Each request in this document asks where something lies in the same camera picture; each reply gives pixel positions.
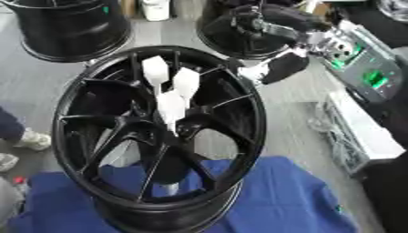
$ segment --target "person's foot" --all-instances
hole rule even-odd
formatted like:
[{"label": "person's foot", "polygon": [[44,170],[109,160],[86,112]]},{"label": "person's foot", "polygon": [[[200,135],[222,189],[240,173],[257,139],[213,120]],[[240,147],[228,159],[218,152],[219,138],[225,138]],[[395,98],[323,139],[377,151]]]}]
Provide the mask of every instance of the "person's foot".
[{"label": "person's foot", "polygon": [[6,172],[15,167],[18,159],[18,157],[13,155],[0,153],[0,172]]},{"label": "person's foot", "polygon": [[34,132],[31,128],[26,128],[21,140],[14,147],[25,147],[36,151],[45,150],[51,147],[51,137],[46,134]]}]

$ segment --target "cable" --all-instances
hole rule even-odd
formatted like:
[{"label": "cable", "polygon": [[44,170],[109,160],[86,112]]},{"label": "cable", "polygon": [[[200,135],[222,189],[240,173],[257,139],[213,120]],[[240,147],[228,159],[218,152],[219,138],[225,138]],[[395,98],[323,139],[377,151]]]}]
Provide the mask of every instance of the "cable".
[{"label": "cable", "polygon": [[329,106],[325,102],[319,102],[315,108],[315,117],[308,120],[311,129],[328,134],[331,142],[331,154],[335,162],[339,163],[346,171],[354,169],[367,154],[350,136],[345,134],[336,121],[337,117],[331,112],[336,111],[334,106]]}]

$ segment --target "black wheel rim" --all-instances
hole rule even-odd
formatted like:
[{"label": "black wheel rim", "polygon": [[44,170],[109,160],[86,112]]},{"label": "black wheel rim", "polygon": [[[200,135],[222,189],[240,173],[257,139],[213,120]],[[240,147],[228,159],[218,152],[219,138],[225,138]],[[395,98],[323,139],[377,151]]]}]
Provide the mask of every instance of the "black wheel rim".
[{"label": "black wheel rim", "polygon": [[[152,56],[167,61],[170,76],[182,66],[201,73],[192,108],[178,122],[179,137],[165,130],[157,118],[155,98],[142,76],[140,62]],[[101,130],[106,128],[110,134],[97,146]],[[218,177],[213,177],[200,164],[201,156],[189,148],[204,128],[230,137],[239,150]],[[239,194],[240,181],[260,155],[265,128],[265,111],[258,93],[250,82],[232,74],[223,60],[192,48],[152,46],[110,56],[82,73],[58,104],[53,139],[59,164],[94,197],[97,209],[109,223],[125,231],[191,232],[206,228],[230,208]],[[141,155],[146,179],[138,194],[113,187],[100,176],[100,162],[124,140],[136,141],[148,149],[145,152],[156,151],[153,156]],[[150,183],[160,180],[155,171],[164,167],[160,161],[170,154],[199,175],[202,187],[183,195],[152,197]],[[180,213],[190,215],[189,219],[179,221]]]}]

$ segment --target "pants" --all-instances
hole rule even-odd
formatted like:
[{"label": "pants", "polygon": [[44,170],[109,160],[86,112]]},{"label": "pants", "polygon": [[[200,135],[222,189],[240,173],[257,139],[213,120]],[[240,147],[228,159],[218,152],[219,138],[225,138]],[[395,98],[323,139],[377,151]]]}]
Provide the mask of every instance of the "pants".
[{"label": "pants", "polygon": [[0,107],[0,138],[14,144],[20,141],[24,131],[25,127],[17,118]]}]

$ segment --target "person's leg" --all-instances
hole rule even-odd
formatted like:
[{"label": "person's leg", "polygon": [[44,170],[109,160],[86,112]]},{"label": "person's leg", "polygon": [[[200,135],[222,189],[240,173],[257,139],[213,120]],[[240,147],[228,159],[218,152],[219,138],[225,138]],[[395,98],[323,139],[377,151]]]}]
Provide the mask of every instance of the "person's leg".
[{"label": "person's leg", "polygon": [[0,107],[0,138],[10,144],[18,143],[25,132],[25,127],[17,118]]},{"label": "person's leg", "polygon": [[[43,150],[51,146],[51,137],[25,128],[17,118],[0,107],[0,139],[14,147],[27,147],[34,150]],[[18,157],[0,153],[0,172],[13,168]]]}]

